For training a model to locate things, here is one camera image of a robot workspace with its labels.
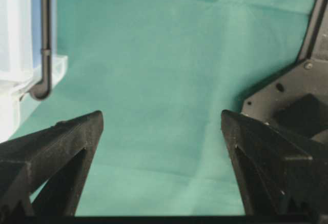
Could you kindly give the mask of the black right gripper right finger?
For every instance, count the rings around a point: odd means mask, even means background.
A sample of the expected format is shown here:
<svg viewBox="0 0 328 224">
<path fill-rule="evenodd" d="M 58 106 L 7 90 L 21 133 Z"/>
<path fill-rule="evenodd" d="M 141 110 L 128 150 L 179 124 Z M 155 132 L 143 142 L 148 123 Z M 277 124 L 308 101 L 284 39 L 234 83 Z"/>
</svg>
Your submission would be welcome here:
<svg viewBox="0 0 328 224">
<path fill-rule="evenodd" d="M 327 216 L 327 145 L 224 110 L 221 131 L 248 215 Z"/>
</svg>

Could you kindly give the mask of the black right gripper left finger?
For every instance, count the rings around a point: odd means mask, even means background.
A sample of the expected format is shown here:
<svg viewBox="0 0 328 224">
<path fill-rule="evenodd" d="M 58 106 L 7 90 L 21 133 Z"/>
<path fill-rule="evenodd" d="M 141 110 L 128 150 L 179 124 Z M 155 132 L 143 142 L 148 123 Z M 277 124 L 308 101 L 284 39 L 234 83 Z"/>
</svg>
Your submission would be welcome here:
<svg viewBox="0 0 328 224">
<path fill-rule="evenodd" d="M 103 129 L 94 111 L 1 143 L 1 216 L 75 215 Z"/>
</svg>

